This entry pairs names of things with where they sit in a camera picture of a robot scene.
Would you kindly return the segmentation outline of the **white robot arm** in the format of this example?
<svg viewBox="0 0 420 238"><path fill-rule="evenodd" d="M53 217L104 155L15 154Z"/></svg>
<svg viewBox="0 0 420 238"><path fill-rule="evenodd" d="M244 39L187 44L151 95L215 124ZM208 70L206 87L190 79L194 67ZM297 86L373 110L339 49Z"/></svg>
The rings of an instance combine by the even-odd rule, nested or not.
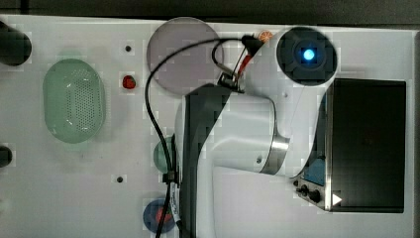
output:
<svg viewBox="0 0 420 238"><path fill-rule="evenodd" d="M336 77L335 46L314 28L241 42L251 59L238 84L200 86L183 96L176 114L181 238L216 238L215 168L286 178L303 170Z"/></svg>

